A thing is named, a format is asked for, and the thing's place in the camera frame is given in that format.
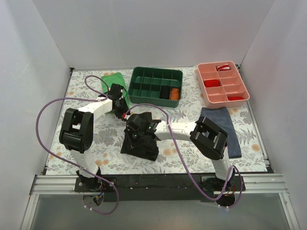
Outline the black pinstriped underwear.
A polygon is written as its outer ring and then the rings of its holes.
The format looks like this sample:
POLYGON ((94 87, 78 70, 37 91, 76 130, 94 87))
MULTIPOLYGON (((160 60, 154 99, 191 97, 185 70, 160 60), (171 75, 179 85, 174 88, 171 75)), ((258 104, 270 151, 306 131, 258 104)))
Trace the black pinstriped underwear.
MULTIPOLYGON (((152 119, 151 112, 144 112, 139 115, 146 120, 152 119)), ((159 154, 159 148, 157 146, 157 141, 150 138, 140 139, 138 141, 129 141, 128 138, 124 136, 120 153, 150 161, 156 161, 159 154)))

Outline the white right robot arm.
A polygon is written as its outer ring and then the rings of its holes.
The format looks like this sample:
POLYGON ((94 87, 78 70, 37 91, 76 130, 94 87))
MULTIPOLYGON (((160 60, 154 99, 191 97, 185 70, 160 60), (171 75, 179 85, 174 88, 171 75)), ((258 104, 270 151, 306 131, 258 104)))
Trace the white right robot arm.
POLYGON ((192 142, 202 155, 212 160, 218 187, 230 189, 234 184, 227 153, 228 134, 205 116, 196 122, 167 123, 152 119, 152 113, 132 114, 126 120, 121 153, 155 161, 157 141, 183 140, 192 142))

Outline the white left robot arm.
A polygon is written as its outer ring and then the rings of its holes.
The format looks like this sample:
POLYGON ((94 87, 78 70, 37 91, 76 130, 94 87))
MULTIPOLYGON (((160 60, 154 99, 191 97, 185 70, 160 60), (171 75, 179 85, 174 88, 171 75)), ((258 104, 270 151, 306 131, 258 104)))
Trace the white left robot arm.
POLYGON ((128 110, 124 86, 113 83, 105 98, 98 96, 98 102, 90 103, 79 109, 66 110, 59 135, 59 142, 70 151, 81 169, 77 171, 81 183, 90 191, 96 192, 102 187, 102 180, 97 175, 100 169, 91 152, 94 139, 94 122, 101 116, 113 112, 121 119, 128 110))

